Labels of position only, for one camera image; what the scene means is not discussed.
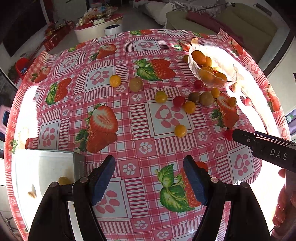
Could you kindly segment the person's right hand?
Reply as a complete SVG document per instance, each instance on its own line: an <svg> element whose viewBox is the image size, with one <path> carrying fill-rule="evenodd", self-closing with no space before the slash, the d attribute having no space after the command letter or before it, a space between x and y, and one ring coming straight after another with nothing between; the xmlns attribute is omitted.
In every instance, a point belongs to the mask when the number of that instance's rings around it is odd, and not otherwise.
<svg viewBox="0 0 296 241"><path fill-rule="evenodd" d="M278 174L280 177L285 178L286 169L280 169ZM274 227L279 228L281 224L285 222L286 214L285 214L285 208L287 205L287 193L286 193L286 186L282 187L278 199L277 199L277 206L275 209L275 214L273 216L273 224ZM293 195L289 196L290 203L295 207L295 192ZM280 238L280 235L278 235L278 232L273 229L272 234L273 237Z"/></svg>

